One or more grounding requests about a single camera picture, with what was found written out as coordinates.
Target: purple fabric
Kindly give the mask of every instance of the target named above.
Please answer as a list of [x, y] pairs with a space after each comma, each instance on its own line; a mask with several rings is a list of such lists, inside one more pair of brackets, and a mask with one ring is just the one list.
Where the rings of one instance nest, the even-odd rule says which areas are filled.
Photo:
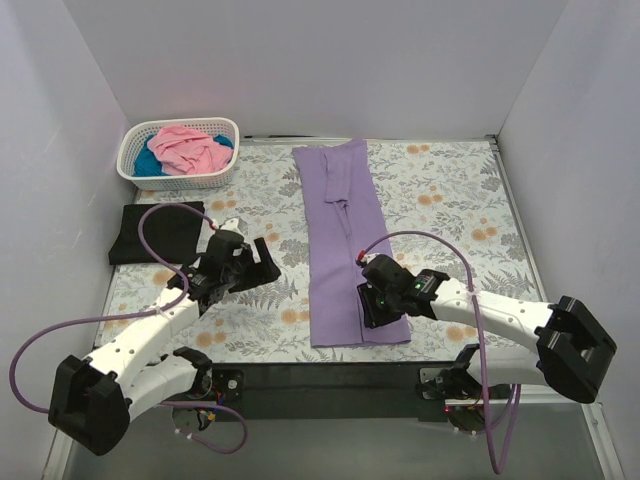
[[[406, 318], [376, 329], [363, 324], [356, 287], [364, 277], [355, 260], [360, 250], [387, 233], [367, 167], [367, 143], [298, 147], [293, 157], [309, 225], [311, 346], [408, 342]], [[391, 245], [386, 240], [373, 251], [391, 255]]]

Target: gray wall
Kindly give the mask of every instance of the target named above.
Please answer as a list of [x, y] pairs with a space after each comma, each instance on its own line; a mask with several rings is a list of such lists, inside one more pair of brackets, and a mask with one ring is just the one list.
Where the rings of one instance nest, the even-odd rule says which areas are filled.
[[[36, 479], [53, 436], [13, 398], [9, 362], [32, 333], [98, 314], [106, 249], [131, 189], [114, 162], [127, 121], [60, 0], [0, 0], [0, 478]], [[95, 327], [27, 351], [19, 385], [48, 406], [56, 364], [90, 348]]]
[[129, 120], [498, 133], [566, 1], [64, 0]]
[[584, 299], [618, 343], [605, 415], [640, 471], [640, 4], [572, 0], [500, 134], [551, 299]]

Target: laundry basket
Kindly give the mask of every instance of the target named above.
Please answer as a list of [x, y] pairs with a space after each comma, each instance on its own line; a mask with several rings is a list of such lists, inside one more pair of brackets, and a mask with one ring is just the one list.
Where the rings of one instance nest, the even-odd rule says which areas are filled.
[[[144, 142], [150, 135], [158, 133], [168, 125], [183, 125], [195, 128], [212, 137], [224, 135], [233, 143], [233, 155], [229, 164], [215, 173], [202, 175], [172, 175], [159, 177], [134, 177], [134, 163]], [[181, 118], [178, 120], [161, 120], [136, 125], [127, 132], [118, 152], [117, 170], [122, 178], [131, 180], [141, 190], [189, 190], [193, 188], [221, 187], [231, 180], [233, 169], [238, 158], [240, 133], [232, 120], [222, 117], [214, 118]]]

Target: black folded cloth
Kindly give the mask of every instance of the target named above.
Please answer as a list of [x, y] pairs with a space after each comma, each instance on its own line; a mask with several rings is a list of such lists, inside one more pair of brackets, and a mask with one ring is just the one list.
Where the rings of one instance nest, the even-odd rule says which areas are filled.
[[[204, 213], [204, 203], [183, 202]], [[142, 215], [157, 204], [125, 205], [120, 234], [109, 250], [109, 264], [156, 263], [138, 238]], [[169, 263], [187, 263], [196, 255], [202, 217], [182, 208], [161, 208], [144, 222], [144, 238], [149, 246]]]

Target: pink towel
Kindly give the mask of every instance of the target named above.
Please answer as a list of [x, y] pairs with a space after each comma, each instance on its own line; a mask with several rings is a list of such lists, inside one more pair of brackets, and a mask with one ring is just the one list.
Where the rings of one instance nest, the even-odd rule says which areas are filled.
[[215, 142], [210, 135], [181, 125], [163, 127], [147, 147], [169, 175], [198, 175], [222, 170], [233, 149]]

